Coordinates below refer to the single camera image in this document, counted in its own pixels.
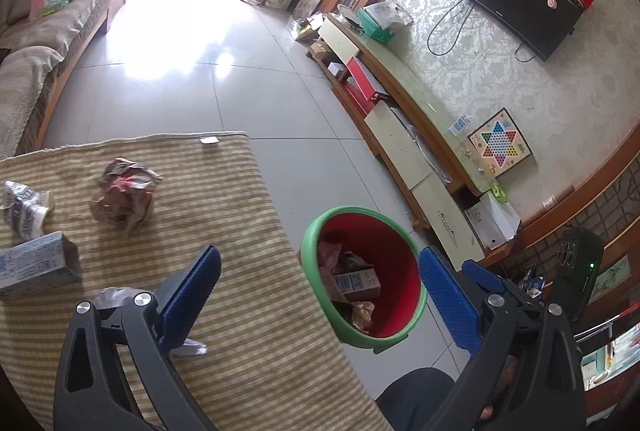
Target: speaker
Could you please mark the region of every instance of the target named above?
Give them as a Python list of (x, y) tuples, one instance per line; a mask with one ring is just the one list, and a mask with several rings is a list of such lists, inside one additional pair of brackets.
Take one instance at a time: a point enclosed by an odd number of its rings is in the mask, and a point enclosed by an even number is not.
[(562, 234), (556, 277), (546, 303), (560, 305), (574, 330), (587, 308), (603, 254), (604, 241), (584, 227)]

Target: blue gripper pad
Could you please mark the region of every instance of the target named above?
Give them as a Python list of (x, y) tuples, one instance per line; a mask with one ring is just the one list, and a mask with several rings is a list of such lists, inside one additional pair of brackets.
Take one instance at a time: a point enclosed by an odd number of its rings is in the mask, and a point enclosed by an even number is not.
[(434, 250), (420, 252), (420, 279), (459, 348), (476, 354), (482, 344), (480, 317)]
[(168, 277), (156, 290), (159, 347), (168, 353), (180, 347), (222, 273), (222, 258), (209, 245), (188, 267)]
[(480, 286), (487, 289), (492, 294), (501, 294), (504, 292), (504, 284), (496, 274), (479, 265), (472, 259), (467, 259), (462, 264), (462, 273), (469, 276)]

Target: green box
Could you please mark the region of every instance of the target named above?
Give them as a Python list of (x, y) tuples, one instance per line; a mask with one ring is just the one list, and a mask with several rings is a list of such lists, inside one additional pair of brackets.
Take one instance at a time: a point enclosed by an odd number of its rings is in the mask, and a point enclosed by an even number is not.
[(389, 30), (383, 29), (364, 8), (358, 10), (358, 17), (364, 33), (371, 39), (375, 39), (383, 45), (387, 45), (389, 41), (393, 39), (394, 34)]

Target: beige rug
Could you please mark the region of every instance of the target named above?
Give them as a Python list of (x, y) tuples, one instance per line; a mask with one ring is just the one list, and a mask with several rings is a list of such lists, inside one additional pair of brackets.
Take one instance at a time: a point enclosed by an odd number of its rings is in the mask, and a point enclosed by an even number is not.
[[(115, 157), (164, 178), (153, 220), (128, 240), (95, 221), (87, 203)], [(175, 366), (220, 431), (390, 431), (316, 302), (244, 134), (222, 134), (216, 145), (153, 136), (39, 151), (0, 162), (0, 180), (52, 191), (46, 232), (63, 231), (81, 254), (81, 284), (0, 303), (0, 364), (47, 429), (78, 302), (108, 286), (154, 289), (211, 243), (223, 257), (222, 277), (191, 332), (209, 353)], [(3, 225), (0, 249), (16, 243)], [(124, 363), (140, 409), (158, 424), (130, 357)]]

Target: black pants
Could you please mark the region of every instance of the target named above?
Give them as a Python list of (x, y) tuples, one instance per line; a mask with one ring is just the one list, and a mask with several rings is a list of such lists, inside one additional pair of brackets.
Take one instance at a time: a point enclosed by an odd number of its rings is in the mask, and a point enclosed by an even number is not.
[(395, 431), (426, 431), (426, 424), (447, 398), (453, 379), (434, 367), (400, 377), (376, 403)]

